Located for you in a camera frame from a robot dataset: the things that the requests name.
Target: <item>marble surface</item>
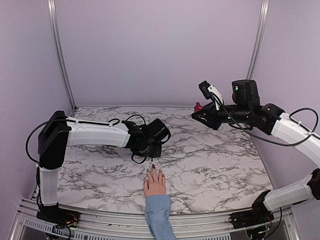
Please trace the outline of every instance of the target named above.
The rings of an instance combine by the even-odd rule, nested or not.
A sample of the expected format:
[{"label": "marble surface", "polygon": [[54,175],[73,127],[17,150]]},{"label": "marble surface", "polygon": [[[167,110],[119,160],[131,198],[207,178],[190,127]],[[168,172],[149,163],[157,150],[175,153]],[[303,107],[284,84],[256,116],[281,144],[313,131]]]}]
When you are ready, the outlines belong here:
[{"label": "marble surface", "polygon": [[[61,204],[122,213],[144,213],[143,179],[155,164],[166,176],[173,214],[218,212],[250,207],[272,189],[251,139],[223,124],[211,130],[191,118],[191,108],[81,107],[75,117],[107,122],[142,114],[159,118],[172,133],[162,157],[134,163],[129,149],[101,145],[68,147],[58,177]],[[141,120],[132,118],[141,124]]]}]

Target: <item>human hand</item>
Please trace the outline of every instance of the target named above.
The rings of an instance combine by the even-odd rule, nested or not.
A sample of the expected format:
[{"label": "human hand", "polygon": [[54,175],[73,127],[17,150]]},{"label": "human hand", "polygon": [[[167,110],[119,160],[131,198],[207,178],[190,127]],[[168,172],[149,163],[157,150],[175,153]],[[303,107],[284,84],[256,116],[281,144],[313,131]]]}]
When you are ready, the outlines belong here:
[{"label": "human hand", "polygon": [[146,197],[166,194],[166,177],[162,173],[161,168],[159,170],[159,175],[157,175],[155,168],[152,169],[152,173],[148,168],[147,176],[148,180],[144,178],[143,182],[143,190]]}]

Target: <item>white wall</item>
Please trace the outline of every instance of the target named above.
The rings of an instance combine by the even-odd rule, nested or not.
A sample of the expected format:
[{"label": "white wall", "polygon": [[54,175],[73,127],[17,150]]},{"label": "white wall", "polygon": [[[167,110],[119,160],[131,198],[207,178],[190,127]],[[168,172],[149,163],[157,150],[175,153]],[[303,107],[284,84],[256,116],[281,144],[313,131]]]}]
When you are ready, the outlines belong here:
[{"label": "white wall", "polygon": [[260,0],[57,0],[79,106],[194,106],[247,75]]},{"label": "white wall", "polygon": [[[320,113],[320,2],[271,0],[254,79],[262,104],[274,103],[291,113],[310,107]],[[310,128],[315,116],[298,114]],[[256,140],[274,185],[281,188],[310,174],[316,165],[294,148]],[[320,240],[320,201],[292,208],[301,239]]]},{"label": "white wall", "polygon": [[[47,0],[0,1],[0,238],[8,239],[22,197],[36,183],[25,153],[31,130],[54,111],[70,114]],[[37,157],[36,138],[30,152]]]}]

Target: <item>red object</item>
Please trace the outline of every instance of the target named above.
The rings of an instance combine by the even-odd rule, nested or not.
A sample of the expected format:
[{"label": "red object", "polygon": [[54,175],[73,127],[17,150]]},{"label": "red object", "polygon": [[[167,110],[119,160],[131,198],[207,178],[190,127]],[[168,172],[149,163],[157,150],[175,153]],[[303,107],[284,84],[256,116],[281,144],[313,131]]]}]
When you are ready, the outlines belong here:
[{"label": "red object", "polygon": [[200,105],[200,102],[196,102],[194,106],[194,112],[198,112],[199,110],[203,109],[204,107]]}]

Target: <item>sleeve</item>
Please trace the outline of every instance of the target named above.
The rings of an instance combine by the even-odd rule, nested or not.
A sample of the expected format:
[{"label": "sleeve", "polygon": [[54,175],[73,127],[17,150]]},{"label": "sleeve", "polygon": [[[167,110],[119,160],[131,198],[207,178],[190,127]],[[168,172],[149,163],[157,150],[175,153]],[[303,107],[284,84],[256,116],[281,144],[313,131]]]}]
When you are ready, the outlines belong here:
[{"label": "sleeve", "polygon": [[155,240],[177,240],[169,222],[170,195],[152,195],[145,200],[145,220]]}]

